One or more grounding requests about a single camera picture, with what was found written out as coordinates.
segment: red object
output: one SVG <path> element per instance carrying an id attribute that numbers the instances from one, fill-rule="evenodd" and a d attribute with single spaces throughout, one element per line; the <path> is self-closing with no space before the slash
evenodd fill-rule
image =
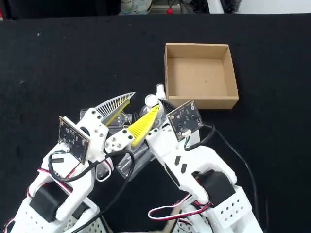
<path id="1" fill-rule="evenodd" d="M 166 13 L 167 13 L 167 14 L 173 14 L 172 8 L 168 8 L 168 9 L 166 10 Z"/>

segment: black table surface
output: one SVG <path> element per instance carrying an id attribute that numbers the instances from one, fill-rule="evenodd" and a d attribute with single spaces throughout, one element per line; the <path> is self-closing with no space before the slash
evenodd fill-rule
<path id="1" fill-rule="evenodd" d="M 126 112 L 164 83 L 166 42 L 229 44 L 240 100 L 201 111 L 249 162 L 269 232 L 310 232 L 311 15 L 87 17 L 0 23 L 0 225 L 14 216 L 42 158 L 55 145 L 58 116 L 137 91 Z M 235 170 L 251 200 L 248 173 L 218 137 L 209 144 Z M 101 208 L 123 179 L 115 173 L 90 197 Z M 115 231 L 161 229 L 148 210 L 174 203 L 177 189 L 151 162 L 106 214 Z"/>

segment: circuit board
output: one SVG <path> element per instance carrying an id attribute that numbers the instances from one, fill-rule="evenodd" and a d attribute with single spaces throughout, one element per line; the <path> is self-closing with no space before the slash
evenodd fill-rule
<path id="1" fill-rule="evenodd" d="M 203 126 L 199 110 L 195 106 L 194 100 L 190 100 L 179 106 L 167 114 L 167 118 L 179 142 L 185 138 L 182 134 L 187 130 L 191 130 L 191 133 L 193 133 Z"/>
<path id="2" fill-rule="evenodd" d="M 86 153 L 90 139 L 79 132 L 70 122 L 59 117 L 58 143 L 65 143 L 72 154 L 82 164 L 86 161 Z"/>

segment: cardboard box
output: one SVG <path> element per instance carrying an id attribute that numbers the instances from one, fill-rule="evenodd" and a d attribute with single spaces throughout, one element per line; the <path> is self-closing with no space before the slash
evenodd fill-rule
<path id="1" fill-rule="evenodd" d="M 166 43 L 167 100 L 194 99 L 199 109 L 231 109 L 239 99 L 228 45 Z"/>

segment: black wire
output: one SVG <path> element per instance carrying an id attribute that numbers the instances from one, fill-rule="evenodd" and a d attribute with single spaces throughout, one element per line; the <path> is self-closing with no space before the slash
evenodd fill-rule
<path id="1" fill-rule="evenodd" d="M 215 127 L 213 125 L 206 125 L 206 124 L 204 124 L 204 126 L 211 129 L 210 132 L 208 133 L 208 135 L 203 140 L 199 141 L 198 143 L 195 143 L 195 144 L 187 147 L 187 144 L 188 144 L 189 139 L 190 139 L 190 136 L 189 136 L 186 139 L 185 144 L 184 144 L 185 151 L 190 151 L 190 150 L 193 150 L 194 148 L 197 148 L 200 145 L 204 145 L 213 137 L 215 130 L 216 130 Z"/>
<path id="2" fill-rule="evenodd" d="M 52 156 L 55 154 L 60 154 L 60 153 L 65 153 L 63 150 L 59 150 L 56 151 L 54 153 L 51 153 L 49 155 L 49 163 L 48 163 L 48 167 L 49 167 L 49 172 L 51 174 L 51 176 L 59 181 L 59 182 L 63 182 L 63 183 L 68 183 L 68 182 L 72 182 L 72 181 L 76 181 L 78 179 L 80 179 L 81 177 L 83 177 L 84 175 L 86 175 L 89 171 L 91 171 L 93 168 L 95 168 L 98 164 L 102 163 L 104 160 L 106 160 L 107 158 L 110 158 L 112 156 L 115 155 L 119 155 L 119 154 L 124 154 L 124 150 L 120 150 L 120 151 L 114 151 L 112 153 L 109 153 L 105 156 L 105 159 L 102 161 L 95 161 L 94 163 L 90 164 L 84 171 L 82 171 L 80 174 L 73 176 L 73 177 L 69 177 L 69 178 L 61 178 L 59 176 L 57 176 L 55 174 L 54 168 L 53 168 L 53 163 L 52 163 Z"/>
<path id="3" fill-rule="evenodd" d="M 105 213 L 117 200 L 118 198 L 121 196 L 122 192 L 125 190 L 127 184 L 128 184 L 128 181 L 129 179 L 131 178 L 132 176 L 132 173 L 133 173 L 133 170 L 134 170 L 134 166 L 135 166 L 135 159 L 134 159 L 134 155 L 133 153 L 130 151 L 130 150 L 121 150 L 119 152 L 122 152 L 122 153 L 128 153 L 131 157 L 131 167 L 130 167 L 130 171 L 128 173 L 128 176 L 126 177 L 121 189 L 117 192 L 116 196 L 113 198 L 113 200 L 106 206 L 105 209 L 103 209 L 102 211 L 100 211 L 96 216 L 94 216 L 91 220 L 89 220 L 88 222 L 86 222 L 84 225 L 82 225 L 81 227 L 78 227 L 76 230 L 74 230 L 73 232 L 71 233 L 77 233 L 79 232 L 80 230 L 82 230 L 83 228 L 87 227 L 89 224 L 91 224 L 92 222 L 94 222 L 98 217 L 100 217 L 103 213 Z"/>
<path id="4" fill-rule="evenodd" d="M 251 183 L 252 183 L 253 192 L 254 192 L 255 217 L 256 217 L 257 221 L 259 222 L 259 205 L 258 205 L 258 196 L 257 196 L 257 186 L 256 186 L 256 182 L 255 182 L 253 172 L 252 172 L 251 168 L 249 167 L 248 163 L 246 162 L 246 160 L 237 152 L 237 150 L 234 149 L 234 147 L 227 141 L 227 139 L 217 129 L 215 129 L 215 132 L 226 143 L 226 145 L 239 157 L 239 159 L 242 160 L 242 162 L 244 163 L 244 165 L 247 168 L 247 171 L 248 171 L 249 176 L 251 178 Z"/>
<path id="5" fill-rule="evenodd" d="M 176 2 L 176 0 L 173 0 L 172 4 L 170 5 L 170 0 L 167 0 L 167 5 L 172 8 L 172 6 L 174 5 L 174 3 Z"/>

